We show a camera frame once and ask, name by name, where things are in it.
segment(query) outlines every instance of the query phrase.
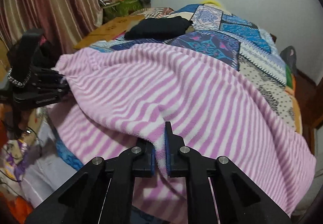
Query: pink striped blanket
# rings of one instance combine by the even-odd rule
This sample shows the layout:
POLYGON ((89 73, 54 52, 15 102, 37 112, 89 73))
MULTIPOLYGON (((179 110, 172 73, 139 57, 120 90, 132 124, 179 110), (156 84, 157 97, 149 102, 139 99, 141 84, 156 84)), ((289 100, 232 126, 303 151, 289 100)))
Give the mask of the pink striped blanket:
POLYGON ((133 146, 136 137, 156 149, 157 174, 137 179, 133 204, 172 223, 186 223, 184 179, 165 168, 165 121, 202 155, 225 155, 287 214, 308 190, 315 158, 304 138, 271 110, 243 75, 207 55, 164 44, 100 53, 84 48, 63 55, 75 99, 49 114, 64 144, 83 163, 133 146))

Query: striped blanket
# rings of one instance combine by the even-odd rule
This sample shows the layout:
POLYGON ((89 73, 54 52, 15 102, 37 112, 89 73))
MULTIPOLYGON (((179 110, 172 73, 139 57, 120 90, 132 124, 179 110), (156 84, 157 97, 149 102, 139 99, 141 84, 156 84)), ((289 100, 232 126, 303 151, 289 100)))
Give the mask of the striped blanket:
POLYGON ((172 223, 187 223, 182 178, 165 168, 165 121, 202 155, 229 157, 287 214, 308 190, 315 158, 304 138, 270 108, 257 88, 227 64, 193 50, 140 44, 63 55, 75 99, 51 107, 62 141, 84 164, 117 156, 136 136, 156 149, 157 174, 136 179, 133 204, 172 223))

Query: black garment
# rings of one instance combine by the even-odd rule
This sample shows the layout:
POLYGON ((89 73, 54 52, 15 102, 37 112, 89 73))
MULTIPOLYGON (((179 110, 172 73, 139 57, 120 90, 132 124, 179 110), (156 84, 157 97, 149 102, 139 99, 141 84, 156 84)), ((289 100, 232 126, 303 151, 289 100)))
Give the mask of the black garment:
POLYGON ((139 22, 124 35, 127 40, 139 38, 154 38, 165 40, 176 38, 185 34, 185 31, 193 24, 192 21, 178 17, 172 18, 148 18, 139 22))

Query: metal screw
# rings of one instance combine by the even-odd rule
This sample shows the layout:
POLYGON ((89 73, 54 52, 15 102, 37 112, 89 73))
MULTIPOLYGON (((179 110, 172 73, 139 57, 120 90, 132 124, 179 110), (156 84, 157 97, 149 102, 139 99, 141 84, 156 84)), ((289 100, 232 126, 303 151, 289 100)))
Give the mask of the metal screw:
POLYGON ((189 147, 187 147, 187 146, 183 146, 183 147, 181 147, 181 148, 180 148, 180 151, 181 151, 182 153, 189 153, 190 148, 189 148, 189 147))
POLYGON ((140 148, 140 147, 133 147, 133 148, 131 149, 131 152, 132 152, 132 153, 135 153, 135 154, 138 154, 138 153, 140 153, 140 152, 141 152, 141 148, 140 148))
POLYGON ((226 156, 219 157, 219 162, 222 164, 226 164, 229 162, 229 159, 226 156))
POLYGON ((99 156, 96 156, 95 158, 92 159, 92 163, 94 165, 98 165, 98 164, 101 164, 102 163, 102 158, 99 157, 99 156))

